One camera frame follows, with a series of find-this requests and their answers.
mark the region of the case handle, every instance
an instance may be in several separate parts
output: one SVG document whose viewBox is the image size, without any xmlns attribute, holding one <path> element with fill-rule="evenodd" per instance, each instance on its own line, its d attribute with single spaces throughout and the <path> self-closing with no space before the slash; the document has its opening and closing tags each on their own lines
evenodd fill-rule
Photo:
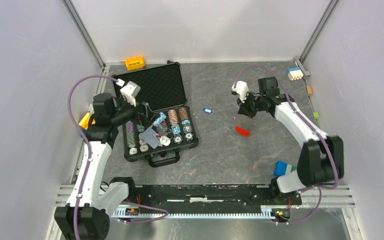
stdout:
<svg viewBox="0 0 384 240">
<path fill-rule="evenodd" d="M 147 155 L 146 159 L 148 160 L 148 163 L 151 167 L 159 168 L 159 167 L 166 166 L 169 164 L 177 163 L 180 160 L 180 154 L 178 151 L 175 151 L 174 154 L 175 154 L 174 157 L 169 157 L 169 158 L 158 160 L 158 161 L 153 161 L 153 157 L 150 155 Z"/>
</svg>

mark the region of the white wall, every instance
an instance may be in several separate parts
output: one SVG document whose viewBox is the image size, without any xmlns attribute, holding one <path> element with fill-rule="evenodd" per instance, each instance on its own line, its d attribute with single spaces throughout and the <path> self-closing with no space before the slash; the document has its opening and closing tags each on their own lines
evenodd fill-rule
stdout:
<svg viewBox="0 0 384 240">
<path fill-rule="evenodd" d="M 0 0 L 0 240 L 45 237 L 81 142 L 67 95 L 100 70 L 59 0 Z M 97 84 L 74 95 L 86 111 Z"/>
<path fill-rule="evenodd" d="M 291 60 L 329 0 L 73 0 L 107 63 Z"/>
<path fill-rule="evenodd" d="M 344 141 L 367 239 L 384 239 L 384 0 L 340 1 L 304 65 L 322 129 Z"/>
</svg>

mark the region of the blue keychain tag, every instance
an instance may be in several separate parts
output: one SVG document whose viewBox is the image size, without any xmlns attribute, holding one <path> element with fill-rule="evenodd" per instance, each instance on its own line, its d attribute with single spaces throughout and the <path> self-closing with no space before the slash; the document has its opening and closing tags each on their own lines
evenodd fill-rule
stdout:
<svg viewBox="0 0 384 240">
<path fill-rule="evenodd" d="M 211 109 L 209 109 L 209 108 L 207 108 L 207 107 L 205 107 L 205 108 L 203 109 L 203 111 L 204 111 L 204 113 L 207 113 L 207 114 L 213 114 L 213 113 L 214 113 L 213 110 L 211 110 Z"/>
</svg>

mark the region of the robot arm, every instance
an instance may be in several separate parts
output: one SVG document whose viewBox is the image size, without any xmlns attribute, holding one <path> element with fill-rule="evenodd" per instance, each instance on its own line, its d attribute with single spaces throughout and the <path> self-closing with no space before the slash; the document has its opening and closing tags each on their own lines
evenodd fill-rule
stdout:
<svg viewBox="0 0 384 240">
<path fill-rule="evenodd" d="M 280 94 L 278 82 L 275 77 L 258 80 L 260 93 L 254 94 L 248 90 L 246 82 L 238 81 L 233 84 L 232 94 L 238 95 L 238 114 L 255 117 L 257 112 L 266 111 L 280 121 L 293 135 L 301 147 L 296 171 L 275 178 L 270 186 L 276 194 L 284 194 L 304 189 L 312 185 L 334 180 L 333 169 L 326 155 L 319 135 L 327 142 L 333 156 L 338 177 L 344 176 L 344 143 L 338 136 L 329 136 L 314 125 L 298 108 L 290 96 L 291 108 L 285 94 Z M 299 117 L 303 116 L 308 124 Z"/>
<path fill-rule="evenodd" d="M 100 93 L 93 97 L 93 118 L 95 124 L 90 125 L 86 132 L 92 156 L 88 157 L 88 146 L 84 146 L 84 156 L 74 185 L 74 190 L 65 206 L 57 207 L 54 218 L 66 239 L 75 239 L 74 222 L 77 218 L 78 231 L 81 239 L 105 239 L 110 227 L 110 216 L 118 205 L 125 199 L 135 196 L 134 182 L 128 177 L 114 178 L 107 191 L 99 197 L 104 168 L 114 147 L 114 141 L 119 133 L 118 126 L 133 120 L 137 116 L 135 97 L 140 87 L 133 82 L 118 80 L 122 86 L 121 94 L 125 101 L 123 106 L 116 108 L 114 98 L 110 93 Z M 79 189 L 82 189 L 78 215 L 74 216 L 74 208 L 78 199 Z"/>
</svg>

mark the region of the yellow object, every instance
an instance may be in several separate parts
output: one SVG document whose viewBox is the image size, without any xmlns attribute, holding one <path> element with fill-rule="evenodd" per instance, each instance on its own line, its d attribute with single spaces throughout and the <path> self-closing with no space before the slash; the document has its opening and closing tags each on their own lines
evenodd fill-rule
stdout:
<svg viewBox="0 0 384 240">
<path fill-rule="evenodd" d="M 78 123 L 78 125 L 82 128 L 84 128 L 85 130 L 88 130 L 89 128 L 89 119 L 91 118 L 91 115 L 89 114 L 89 112 L 87 112 L 83 118 L 80 120 L 80 122 Z"/>
<path fill-rule="evenodd" d="M 143 56 L 134 56 L 131 58 L 127 58 L 124 62 L 128 71 L 145 67 L 145 61 Z"/>
<path fill-rule="evenodd" d="M 308 96 L 313 95 L 313 88 L 311 86 L 307 86 L 307 94 Z"/>
</svg>

